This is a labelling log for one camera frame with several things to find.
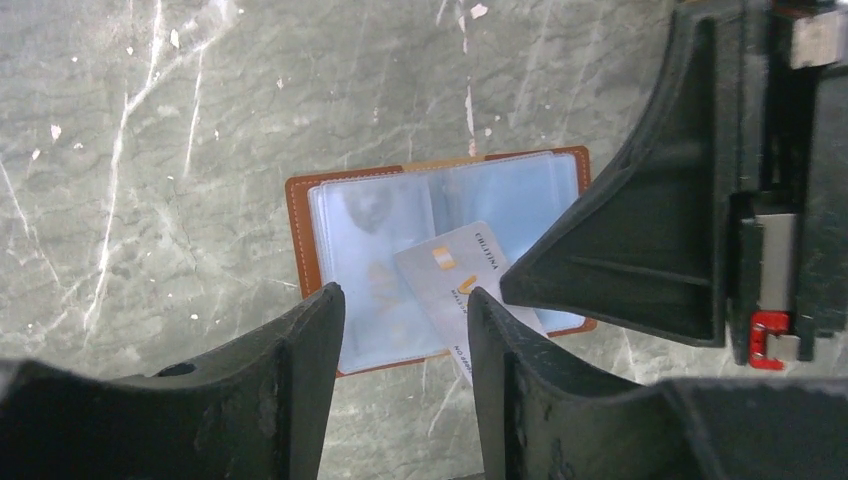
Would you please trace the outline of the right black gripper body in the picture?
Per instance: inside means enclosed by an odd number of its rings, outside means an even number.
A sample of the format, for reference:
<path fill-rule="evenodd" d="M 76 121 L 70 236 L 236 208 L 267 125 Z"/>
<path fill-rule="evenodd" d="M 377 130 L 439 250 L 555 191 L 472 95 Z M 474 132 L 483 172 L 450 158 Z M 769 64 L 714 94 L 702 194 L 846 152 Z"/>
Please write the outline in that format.
<path fill-rule="evenodd" d="M 846 3 L 747 2 L 741 66 L 728 327 L 781 370 L 847 324 Z"/>

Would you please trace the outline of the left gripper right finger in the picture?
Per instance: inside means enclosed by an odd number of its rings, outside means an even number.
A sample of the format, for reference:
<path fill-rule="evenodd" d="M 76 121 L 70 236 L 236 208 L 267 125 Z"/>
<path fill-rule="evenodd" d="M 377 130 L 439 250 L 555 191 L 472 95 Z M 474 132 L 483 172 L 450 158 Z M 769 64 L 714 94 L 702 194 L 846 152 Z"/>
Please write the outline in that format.
<path fill-rule="evenodd" d="M 640 385 L 517 320 L 481 288 L 468 334 L 489 479 L 843 479 L 843 378 Z"/>

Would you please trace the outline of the brown leather card holder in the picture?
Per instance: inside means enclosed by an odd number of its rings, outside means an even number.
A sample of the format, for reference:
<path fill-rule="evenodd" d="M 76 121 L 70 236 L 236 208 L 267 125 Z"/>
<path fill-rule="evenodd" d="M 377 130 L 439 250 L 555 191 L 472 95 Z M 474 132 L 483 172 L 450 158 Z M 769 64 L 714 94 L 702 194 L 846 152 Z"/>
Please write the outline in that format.
<path fill-rule="evenodd" d="M 416 174 L 430 187 L 435 236 L 474 221 L 487 223 L 509 259 L 531 244 L 585 191 L 591 181 L 589 153 L 583 146 L 415 162 L 357 170 L 295 176 L 286 181 L 290 228 L 300 289 L 304 296 L 324 282 L 319 272 L 316 235 L 308 191 L 324 182 Z M 367 372 L 421 363 L 441 353 Z"/>

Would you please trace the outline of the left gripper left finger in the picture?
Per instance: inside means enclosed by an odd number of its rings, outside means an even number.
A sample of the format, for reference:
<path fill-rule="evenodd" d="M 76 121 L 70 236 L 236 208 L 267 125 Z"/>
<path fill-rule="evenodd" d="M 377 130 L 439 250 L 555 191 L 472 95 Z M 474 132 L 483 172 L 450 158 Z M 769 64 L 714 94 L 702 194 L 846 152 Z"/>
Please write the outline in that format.
<path fill-rule="evenodd" d="M 345 297 L 334 283 L 281 317 L 152 376 L 95 380 L 1 363 L 5 479 L 313 479 Z"/>

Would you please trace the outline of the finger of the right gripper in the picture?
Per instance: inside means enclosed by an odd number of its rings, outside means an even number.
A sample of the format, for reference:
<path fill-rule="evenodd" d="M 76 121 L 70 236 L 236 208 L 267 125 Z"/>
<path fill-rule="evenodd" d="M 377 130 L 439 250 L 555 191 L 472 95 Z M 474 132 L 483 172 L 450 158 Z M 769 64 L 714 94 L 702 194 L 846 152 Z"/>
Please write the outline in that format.
<path fill-rule="evenodd" d="M 590 187 L 503 275 L 506 303 L 693 346 L 724 344 L 741 47 L 740 4 L 675 7 L 644 114 Z"/>

